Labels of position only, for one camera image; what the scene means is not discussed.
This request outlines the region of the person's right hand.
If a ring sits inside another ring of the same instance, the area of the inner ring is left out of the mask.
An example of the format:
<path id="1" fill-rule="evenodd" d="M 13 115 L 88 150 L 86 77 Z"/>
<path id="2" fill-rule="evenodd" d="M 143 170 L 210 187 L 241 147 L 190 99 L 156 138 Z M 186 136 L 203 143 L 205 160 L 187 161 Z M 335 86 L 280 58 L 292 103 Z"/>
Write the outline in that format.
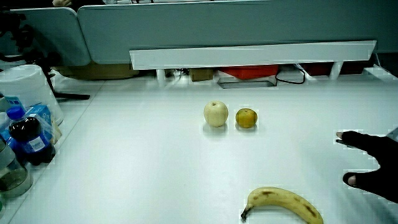
<path id="1" fill-rule="evenodd" d="M 379 164 L 371 172 L 347 172 L 343 182 L 397 203 L 397 141 L 356 131 L 337 132 L 336 136 L 338 143 L 366 152 Z"/>

